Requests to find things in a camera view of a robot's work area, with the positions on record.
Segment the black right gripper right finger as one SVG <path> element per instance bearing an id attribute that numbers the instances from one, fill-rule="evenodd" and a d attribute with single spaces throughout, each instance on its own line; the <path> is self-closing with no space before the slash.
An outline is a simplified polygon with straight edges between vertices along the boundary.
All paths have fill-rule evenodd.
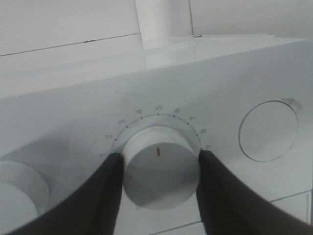
<path id="1" fill-rule="evenodd" d="M 208 235 L 311 235 L 311 225 L 284 212 L 238 179 L 211 151 L 199 152 L 197 202 Z"/>

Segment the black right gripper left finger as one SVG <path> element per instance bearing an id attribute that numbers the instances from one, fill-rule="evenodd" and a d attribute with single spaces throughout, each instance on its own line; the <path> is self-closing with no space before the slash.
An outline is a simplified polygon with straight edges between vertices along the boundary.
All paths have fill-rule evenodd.
<path id="1" fill-rule="evenodd" d="M 120 207 L 124 159 L 111 153 L 73 193 L 4 235 L 112 235 Z"/>

